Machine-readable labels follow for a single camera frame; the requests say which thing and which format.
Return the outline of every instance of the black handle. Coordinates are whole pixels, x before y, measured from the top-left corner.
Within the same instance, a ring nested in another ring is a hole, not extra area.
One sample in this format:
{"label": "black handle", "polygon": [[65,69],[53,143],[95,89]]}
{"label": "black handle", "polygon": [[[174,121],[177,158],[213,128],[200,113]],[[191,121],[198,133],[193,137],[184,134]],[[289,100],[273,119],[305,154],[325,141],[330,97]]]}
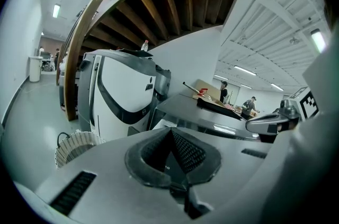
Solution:
{"label": "black handle", "polygon": [[58,135],[58,138],[57,138],[57,146],[58,146],[58,148],[60,147],[60,144],[59,144],[59,137],[60,137],[62,134],[66,135],[66,136],[67,136],[67,138],[69,138],[69,137],[70,137],[70,135],[69,135],[69,134],[67,134],[67,133],[65,133],[65,132],[61,132],[61,133]]}

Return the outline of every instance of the white wall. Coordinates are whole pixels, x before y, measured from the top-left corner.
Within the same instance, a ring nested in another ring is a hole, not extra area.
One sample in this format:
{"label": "white wall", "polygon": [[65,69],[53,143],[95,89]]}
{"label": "white wall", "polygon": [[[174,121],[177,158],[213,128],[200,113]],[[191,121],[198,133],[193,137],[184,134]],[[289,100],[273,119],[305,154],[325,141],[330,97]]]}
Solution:
{"label": "white wall", "polygon": [[269,91],[256,91],[246,87],[241,87],[236,105],[242,106],[244,102],[255,96],[256,101],[255,108],[260,111],[259,116],[272,113],[276,108],[280,106],[280,102],[283,99],[284,94],[278,92]]}
{"label": "white wall", "polygon": [[201,30],[150,51],[153,61],[172,73],[169,96],[176,93],[191,95],[183,82],[191,86],[197,79],[212,83],[220,50],[220,31],[221,26]]}
{"label": "white wall", "polygon": [[0,119],[29,74],[42,31],[40,0],[7,0],[0,16]]}
{"label": "white wall", "polygon": [[[227,80],[225,80],[225,81],[227,82],[227,93],[229,95],[232,94],[232,96],[230,96],[229,103],[234,105],[237,98],[238,98],[238,93],[239,93],[240,87],[230,84]],[[212,86],[220,89],[221,81],[213,78]]]}

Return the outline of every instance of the ceiling light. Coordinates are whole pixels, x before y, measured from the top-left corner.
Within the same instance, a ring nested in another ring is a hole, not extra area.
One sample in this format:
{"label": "ceiling light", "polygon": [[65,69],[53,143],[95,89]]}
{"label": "ceiling light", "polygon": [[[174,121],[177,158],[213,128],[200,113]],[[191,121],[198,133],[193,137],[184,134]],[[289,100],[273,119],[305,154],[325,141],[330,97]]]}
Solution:
{"label": "ceiling light", "polygon": [[243,84],[241,84],[241,86],[244,86],[244,87],[247,87],[247,88],[249,88],[249,89],[252,89],[251,87],[249,87],[249,86],[245,86],[245,85],[243,85]]}
{"label": "ceiling light", "polygon": [[242,71],[244,71],[244,72],[246,72],[246,73],[248,73],[248,74],[252,74],[252,75],[256,75],[255,73],[253,73],[253,72],[251,72],[251,71],[249,71],[249,70],[247,70],[247,69],[243,69],[243,68],[240,68],[239,66],[234,66],[236,69],[240,69],[240,70],[242,70]]}
{"label": "ceiling light", "polygon": [[277,85],[274,85],[274,84],[271,84],[272,86],[274,86],[275,88],[281,90],[281,91],[284,91],[282,88],[278,87]]}
{"label": "ceiling light", "polygon": [[53,9],[53,17],[54,17],[54,18],[57,18],[57,17],[58,17],[59,10],[60,10],[60,5],[55,4],[55,5],[54,5],[54,9]]}
{"label": "ceiling light", "polygon": [[319,29],[313,30],[311,32],[311,36],[312,36],[319,52],[323,52],[326,48],[326,43],[325,43],[325,40],[324,40],[323,35],[320,32],[320,30]]}
{"label": "ceiling light", "polygon": [[222,78],[222,79],[225,79],[225,80],[228,80],[227,78],[224,78],[224,77],[222,77],[222,76],[219,76],[219,75],[215,75],[215,74],[214,74],[214,76],[215,76],[215,77]]}

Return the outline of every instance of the vent grille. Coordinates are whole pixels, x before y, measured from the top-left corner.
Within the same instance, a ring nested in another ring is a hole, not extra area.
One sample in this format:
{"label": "vent grille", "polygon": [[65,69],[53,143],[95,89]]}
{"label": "vent grille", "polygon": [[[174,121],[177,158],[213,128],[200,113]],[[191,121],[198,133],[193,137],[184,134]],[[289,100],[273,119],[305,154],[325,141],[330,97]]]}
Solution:
{"label": "vent grille", "polygon": [[51,207],[64,215],[68,215],[80,200],[96,175],[81,172],[52,202]]}
{"label": "vent grille", "polygon": [[257,150],[251,150],[251,149],[243,149],[242,153],[248,154],[248,155],[251,155],[251,156],[254,156],[254,157],[258,157],[258,158],[261,158],[261,159],[265,159],[266,156],[267,156],[266,153],[263,153],[263,152],[257,151]]}

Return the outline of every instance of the white plastic basket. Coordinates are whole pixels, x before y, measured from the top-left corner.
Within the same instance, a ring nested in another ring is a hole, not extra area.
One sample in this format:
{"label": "white plastic basket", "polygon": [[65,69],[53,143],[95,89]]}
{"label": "white plastic basket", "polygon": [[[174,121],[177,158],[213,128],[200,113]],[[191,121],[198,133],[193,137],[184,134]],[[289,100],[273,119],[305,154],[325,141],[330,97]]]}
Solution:
{"label": "white plastic basket", "polygon": [[[59,143],[61,135],[66,135],[66,138]],[[57,139],[55,164],[59,169],[79,155],[102,143],[105,143],[105,140],[92,132],[75,132],[70,135],[62,132]]]}

